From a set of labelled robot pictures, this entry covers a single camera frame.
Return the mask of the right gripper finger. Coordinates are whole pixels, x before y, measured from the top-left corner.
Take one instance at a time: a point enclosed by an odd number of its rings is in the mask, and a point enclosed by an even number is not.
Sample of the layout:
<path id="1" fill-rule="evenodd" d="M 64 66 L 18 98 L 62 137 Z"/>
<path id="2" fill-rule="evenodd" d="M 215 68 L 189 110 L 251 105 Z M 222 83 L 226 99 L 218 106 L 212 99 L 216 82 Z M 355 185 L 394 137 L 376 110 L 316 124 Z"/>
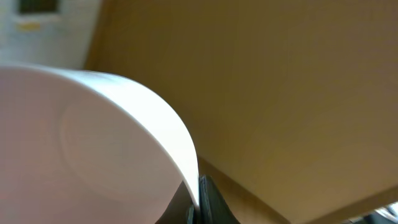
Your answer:
<path id="1" fill-rule="evenodd" d="M 199 178 L 200 211 L 191 205 L 186 213 L 186 224 L 239 224 L 221 192 L 210 176 Z"/>

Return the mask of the pink bowl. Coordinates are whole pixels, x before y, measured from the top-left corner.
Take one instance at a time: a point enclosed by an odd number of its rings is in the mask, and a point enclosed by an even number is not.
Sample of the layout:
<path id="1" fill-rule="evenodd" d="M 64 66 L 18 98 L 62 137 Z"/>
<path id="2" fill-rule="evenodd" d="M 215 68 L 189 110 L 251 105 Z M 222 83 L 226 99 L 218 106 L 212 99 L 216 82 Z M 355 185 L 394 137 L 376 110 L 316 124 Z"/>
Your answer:
<path id="1" fill-rule="evenodd" d="M 155 223 L 180 186 L 199 211 L 187 127 L 109 73 L 1 65 L 1 222 Z"/>

